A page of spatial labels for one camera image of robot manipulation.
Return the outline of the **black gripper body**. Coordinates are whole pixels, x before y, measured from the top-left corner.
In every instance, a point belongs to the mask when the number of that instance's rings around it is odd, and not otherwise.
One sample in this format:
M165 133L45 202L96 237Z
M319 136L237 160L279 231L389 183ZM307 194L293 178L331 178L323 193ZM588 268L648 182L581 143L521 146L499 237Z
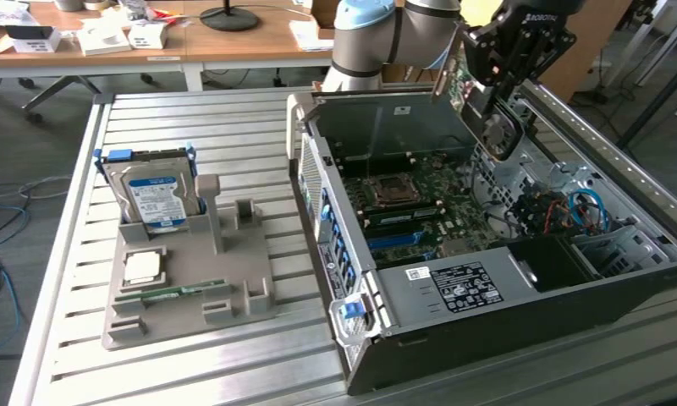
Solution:
M499 31L519 32L521 28L563 31L567 20L585 4L584 0L503 1L499 7Z

